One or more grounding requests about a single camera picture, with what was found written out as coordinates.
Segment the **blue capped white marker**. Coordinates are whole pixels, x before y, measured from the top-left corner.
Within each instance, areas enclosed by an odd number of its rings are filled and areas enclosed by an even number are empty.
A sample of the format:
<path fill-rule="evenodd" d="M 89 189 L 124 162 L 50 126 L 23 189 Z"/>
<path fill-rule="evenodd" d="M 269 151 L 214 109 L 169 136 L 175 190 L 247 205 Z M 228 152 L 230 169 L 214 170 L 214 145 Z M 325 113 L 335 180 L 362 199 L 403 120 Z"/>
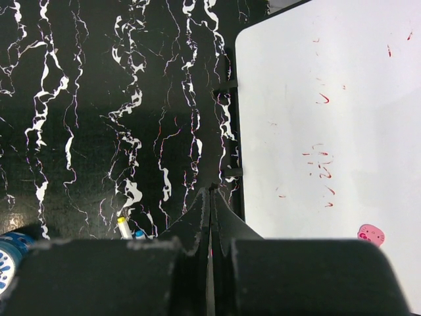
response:
<path fill-rule="evenodd" d="M 135 232 L 135 239 L 136 240 L 144 240 L 146 239 L 146 236 L 142 230 L 138 230 Z"/>

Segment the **yellow capped white marker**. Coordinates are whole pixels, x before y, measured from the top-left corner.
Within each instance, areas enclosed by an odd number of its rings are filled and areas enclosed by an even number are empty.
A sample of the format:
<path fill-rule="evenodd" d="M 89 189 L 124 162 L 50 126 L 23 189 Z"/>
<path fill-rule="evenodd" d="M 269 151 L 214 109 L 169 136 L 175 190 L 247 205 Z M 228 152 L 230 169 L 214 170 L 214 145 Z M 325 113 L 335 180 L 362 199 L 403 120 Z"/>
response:
<path fill-rule="evenodd" d="M 128 225 L 126 218 L 125 217 L 117 218 L 117 224 L 118 224 L 119 231 L 121 233 L 121 237 L 125 240 L 131 240 L 132 232 L 130 230 L 130 227 Z"/>

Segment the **round blue tape tin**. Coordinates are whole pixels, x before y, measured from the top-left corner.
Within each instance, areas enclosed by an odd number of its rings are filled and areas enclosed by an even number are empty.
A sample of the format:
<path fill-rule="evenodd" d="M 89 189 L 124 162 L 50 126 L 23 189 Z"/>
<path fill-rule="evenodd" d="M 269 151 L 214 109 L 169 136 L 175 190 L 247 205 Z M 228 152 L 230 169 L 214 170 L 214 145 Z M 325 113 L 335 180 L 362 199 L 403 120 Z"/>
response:
<path fill-rule="evenodd" d="M 8 232 L 1 235 L 1 294 L 9 287 L 20 262 L 35 240 L 27 234 Z"/>

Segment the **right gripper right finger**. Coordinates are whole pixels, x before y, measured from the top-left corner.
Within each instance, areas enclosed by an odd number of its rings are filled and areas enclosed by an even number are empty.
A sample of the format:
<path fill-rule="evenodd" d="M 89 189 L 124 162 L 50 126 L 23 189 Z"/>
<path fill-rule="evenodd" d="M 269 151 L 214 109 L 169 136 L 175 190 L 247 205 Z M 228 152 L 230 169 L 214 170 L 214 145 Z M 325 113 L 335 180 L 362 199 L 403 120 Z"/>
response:
<path fill-rule="evenodd" d="M 212 247 L 227 257 L 232 240 L 263 240 L 237 214 L 235 214 L 217 186 L 210 189 Z"/>

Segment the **white whiteboard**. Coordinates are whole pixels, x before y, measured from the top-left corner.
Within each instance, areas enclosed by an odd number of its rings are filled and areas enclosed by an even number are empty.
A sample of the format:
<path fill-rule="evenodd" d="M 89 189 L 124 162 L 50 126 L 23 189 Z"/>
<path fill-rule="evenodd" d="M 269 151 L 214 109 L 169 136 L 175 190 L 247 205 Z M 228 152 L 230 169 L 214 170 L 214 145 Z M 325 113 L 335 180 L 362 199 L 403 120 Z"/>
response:
<path fill-rule="evenodd" d="M 420 312 L 420 2 L 307 1 L 235 39 L 246 223 L 379 247 Z"/>

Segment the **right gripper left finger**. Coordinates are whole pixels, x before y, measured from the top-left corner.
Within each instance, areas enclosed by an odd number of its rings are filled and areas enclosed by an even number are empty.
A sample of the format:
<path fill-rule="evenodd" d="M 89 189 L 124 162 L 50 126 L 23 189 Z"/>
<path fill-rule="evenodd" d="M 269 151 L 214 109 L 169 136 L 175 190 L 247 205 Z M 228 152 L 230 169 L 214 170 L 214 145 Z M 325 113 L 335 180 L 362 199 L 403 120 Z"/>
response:
<path fill-rule="evenodd" d="M 158 237 L 160 241 L 178 241 L 187 255 L 196 255 L 201 246 L 209 245 L 210 192 L 201 188 L 190 208 Z"/>

